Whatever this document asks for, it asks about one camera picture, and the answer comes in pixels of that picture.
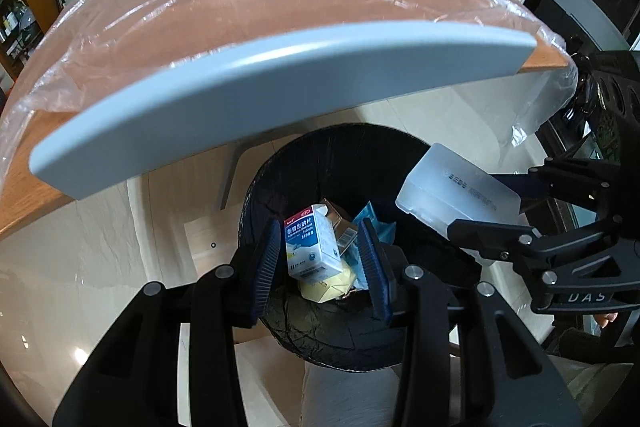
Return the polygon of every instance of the chair leg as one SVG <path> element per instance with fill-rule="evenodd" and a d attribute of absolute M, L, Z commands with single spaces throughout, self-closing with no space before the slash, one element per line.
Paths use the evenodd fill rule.
<path fill-rule="evenodd" d="M 226 156 L 225 166 L 222 171 L 222 182 L 220 184 L 220 190 L 218 191 L 218 207 L 220 210 L 224 210 L 226 202 L 229 199 L 229 192 L 231 191 L 231 185 L 234 181 L 234 175 L 236 174 L 236 168 L 240 161 L 240 156 L 248 148 L 245 147 L 245 142 L 242 140 L 238 142 L 232 142 L 228 144 L 230 152 Z"/>
<path fill-rule="evenodd" d="M 229 147 L 231 152 L 227 155 L 225 160 L 225 168 L 222 172 L 222 183 L 220 184 L 220 190 L 218 192 L 218 207 L 220 210 L 224 210 L 226 207 L 226 202 L 229 198 L 229 192 L 231 191 L 231 185 L 234 181 L 234 175 L 236 174 L 236 168 L 238 167 L 240 156 L 242 156 L 245 151 L 269 141 L 278 140 L 280 138 L 290 136 L 291 134 L 305 134 L 316 130 L 317 128 L 318 127 L 314 120 L 309 119 L 280 129 L 265 131 L 245 140 L 238 140 L 230 143 Z"/>

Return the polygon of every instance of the white packaging box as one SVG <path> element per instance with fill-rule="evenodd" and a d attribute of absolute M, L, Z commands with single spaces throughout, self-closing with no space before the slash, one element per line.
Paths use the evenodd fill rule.
<path fill-rule="evenodd" d="M 342 273 L 334 227 L 325 204 L 308 206 L 284 222 L 289 275 L 309 284 Z"/>

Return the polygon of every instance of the human hand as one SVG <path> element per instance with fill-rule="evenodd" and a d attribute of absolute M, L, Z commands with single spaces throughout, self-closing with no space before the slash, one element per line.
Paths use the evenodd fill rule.
<path fill-rule="evenodd" d="M 618 317 L 618 313 L 605 313 L 602 315 L 593 315 L 593 318 L 596 319 L 596 322 L 601 328 L 605 328 L 607 324 L 613 322 Z"/>

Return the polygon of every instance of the translucent plastic box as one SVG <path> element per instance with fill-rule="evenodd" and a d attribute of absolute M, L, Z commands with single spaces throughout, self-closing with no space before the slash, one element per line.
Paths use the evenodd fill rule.
<path fill-rule="evenodd" d="M 456 219 L 515 225 L 520 213 L 519 195 L 439 143 L 409 172 L 396 205 L 444 237 Z"/>

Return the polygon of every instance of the trash can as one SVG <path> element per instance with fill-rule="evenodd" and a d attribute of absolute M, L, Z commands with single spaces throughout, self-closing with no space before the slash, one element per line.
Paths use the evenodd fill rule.
<path fill-rule="evenodd" d="M 397 223 L 395 245 L 410 263 L 446 283 L 471 287 L 478 283 L 481 267 L 396 207 L 402 182 L 428 149 L 410 134 L 367 123 L 340 124 L 299 137 L 256 174 L 242 208 L 239 245 L 255 244 L 270 217 L 283 221 L 322 198 L 351 217 L 371 201 L 380 221 Z M 323 304 L 308 301 L 288 276 L 282 257 L 262 318 L 282 346 L 309 362 L 345 371 L 401 362 L 404 329 L 387 329 L 375 317 L 368 291 Z"/>

